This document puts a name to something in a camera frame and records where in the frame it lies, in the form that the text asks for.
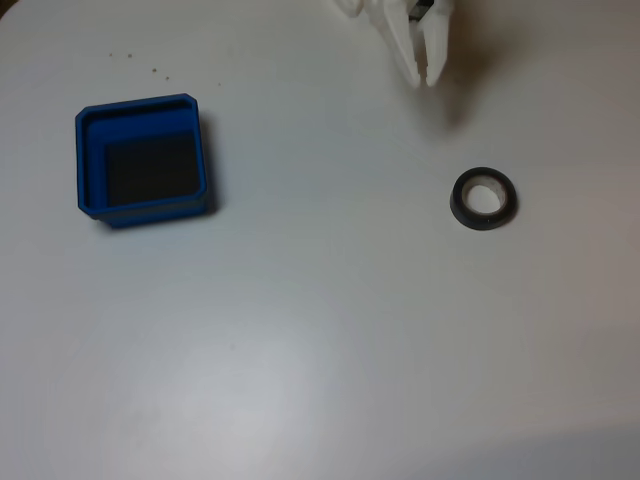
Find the black rubber ring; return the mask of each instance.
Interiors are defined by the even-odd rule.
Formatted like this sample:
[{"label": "black rubber ring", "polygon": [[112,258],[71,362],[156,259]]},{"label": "black rubber ring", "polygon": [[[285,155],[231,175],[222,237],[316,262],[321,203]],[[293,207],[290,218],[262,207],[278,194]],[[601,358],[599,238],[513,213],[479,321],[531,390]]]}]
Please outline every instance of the black rubber ring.
[{"label": "black rubber ring", "polygon": [[[483,214],[467,206],[464,198],[467,193],[464,191],[465,185],[469,183],[470,180],[478,177],[489,177],[498,182],[504,189],[504,199],[500,202],[501,205],[498,211]],[[453,216],[465,227],[472,228],[473,230],[493,230],[494,228],[504,225],[514,217],[518,210],[518,196],[516,195],[516,189],[513,183],[511,183],[511,180],[509,180],[506,175],[493,168],[478,167],[464,172],[460,178],[458,178],[456,184],[453,186],[449,205],[451,206]]]}]

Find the blue square container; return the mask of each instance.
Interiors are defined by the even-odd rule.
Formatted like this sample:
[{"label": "blue square container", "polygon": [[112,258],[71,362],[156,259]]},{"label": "blue square container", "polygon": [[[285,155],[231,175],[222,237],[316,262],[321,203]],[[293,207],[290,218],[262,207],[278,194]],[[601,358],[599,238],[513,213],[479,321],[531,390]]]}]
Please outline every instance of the blue square container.
[{"label": "blue square container", "polygon": [[76,117],[78,206],[114,228],[204,213],[198,103],[189,95],[87,107]]}]

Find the white surface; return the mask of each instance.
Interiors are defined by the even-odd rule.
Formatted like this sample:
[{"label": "white surface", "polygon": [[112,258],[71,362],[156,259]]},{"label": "white surface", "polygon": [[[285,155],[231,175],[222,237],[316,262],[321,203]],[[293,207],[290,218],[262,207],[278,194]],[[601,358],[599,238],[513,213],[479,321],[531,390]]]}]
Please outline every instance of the white surface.
[{"label": "white surface", "polygon": [[[637,478],[640,3],[464,3],[419,94],[329,1],[0,21],[0,478]],[[177,92],[221,211],[100,228],[74,116]],[[489,233],[448,207],[479,165]]]}]

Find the blue bin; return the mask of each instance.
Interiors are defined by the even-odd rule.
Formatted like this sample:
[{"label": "blue bin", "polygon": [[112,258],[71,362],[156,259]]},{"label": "blue bin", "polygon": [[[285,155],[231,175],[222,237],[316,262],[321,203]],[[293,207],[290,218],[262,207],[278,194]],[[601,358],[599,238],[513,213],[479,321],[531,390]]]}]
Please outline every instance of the blue bin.
[{"label": "blue bin", "polygon": [[114,228],[204,213],[198,102],[189,95],[87,107],[76,117],[78,206]]}]

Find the white table surface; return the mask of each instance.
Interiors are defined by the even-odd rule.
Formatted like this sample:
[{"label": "white table surface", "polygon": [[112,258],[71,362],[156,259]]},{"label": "white table surface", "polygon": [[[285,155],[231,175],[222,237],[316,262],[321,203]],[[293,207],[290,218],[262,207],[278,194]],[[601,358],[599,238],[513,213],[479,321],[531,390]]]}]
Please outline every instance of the white table surface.
[{"label": "white table surface", "polygon": [[[637,478],[640,3],[460,3],[418,93],[328,0],[7,13],[0,478]],[[182,92],[220,211],[90,220],[75,115]],[[480,165],[521,201],[488,233],[448,205]]]}]

